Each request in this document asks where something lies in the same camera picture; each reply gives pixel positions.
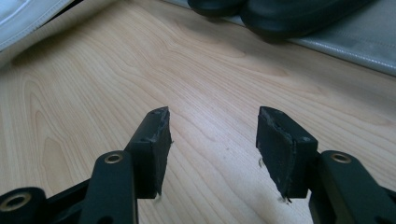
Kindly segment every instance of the black shoe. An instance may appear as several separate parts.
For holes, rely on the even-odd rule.
[[[188,0],[196,13],[206,17],[226,17],[238,13],[247,0]]]
[[[240,11],[248,29],[269,39],[307,35],[372,0],[248,0]]]

